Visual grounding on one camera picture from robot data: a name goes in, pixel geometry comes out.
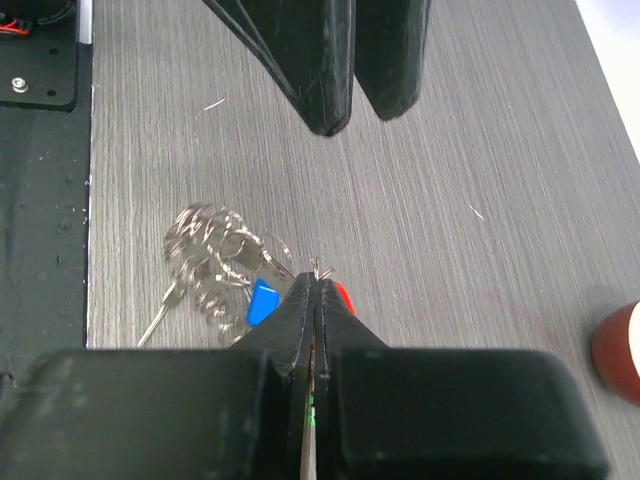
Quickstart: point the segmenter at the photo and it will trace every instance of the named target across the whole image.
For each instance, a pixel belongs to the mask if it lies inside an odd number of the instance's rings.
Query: white scratch mark
[[[212,108],[217,107],[218,105],[220,105],[221,103],[224,103],[224,101],[226,100],[226,98],[223,98],[222,100],[218,100],[216,103],[214,103],[213,105],[209,105],[207,108],[205,108],[203,110],[203,112],[206,112],[207,110],[211,110]]]
[[[473,208],[473,206],[472,206],[472,205],[469,205],[469,208],[471,209],[471,211],[472,211],[473,213],[475,213],[475,214],[478,216],[478,218],[479,218],[480,220],[486,220],[486,218],[484,218],[484,217],[482,216],[482,214],[481,214],[479,211],[477,211],[475,208]]]

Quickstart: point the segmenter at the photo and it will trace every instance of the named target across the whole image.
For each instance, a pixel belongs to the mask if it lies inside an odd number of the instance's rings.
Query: red object
[[[609,315],[591,341],[591,359],[612,391],[640,407],[640,303]]]
[[[338,289],[338,292],[340,292],[340,296],[342,297],[342,301],[347,306],[347,309],[351,312],[351,315],[353,315],[355,317],[356,309],[353,308],[353,303],[351,303],[351,299],[349,298],[349,294],[347,293],[347,291],[345,290],[345,288],[342,286],[341,283],[335,282],[335,284],[336,284],[336,288]]]

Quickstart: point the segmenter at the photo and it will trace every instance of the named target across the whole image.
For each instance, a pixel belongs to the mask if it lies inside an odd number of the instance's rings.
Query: blue tag
[[[257,327],[278,308],[280,294],[259,278],[253,287],[251,301],[247,309],[247,325]]]

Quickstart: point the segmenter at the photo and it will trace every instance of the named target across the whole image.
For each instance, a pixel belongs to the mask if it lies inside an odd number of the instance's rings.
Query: gray wooden table
[[[637,477],[640,412],[600,387],[587,339],[640,297],[640,166],[573,0],[434,1],[418,105],[383,124],[357,89],[332,139],[199,0],[152,3],[96,4],[89,346],[135,344],[165,229],[208,200],[297,269],[334,265],[390,344],[555,353],[612,478]],[[215,339],[185,305],[151,344]]]

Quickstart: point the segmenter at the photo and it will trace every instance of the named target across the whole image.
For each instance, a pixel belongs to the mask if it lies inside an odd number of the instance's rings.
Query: screw
[[[13,87],[13,91],[16,93],[24,93],[29,90],[29,84],[24,78],[16,77],[11,80],[11,87]]]

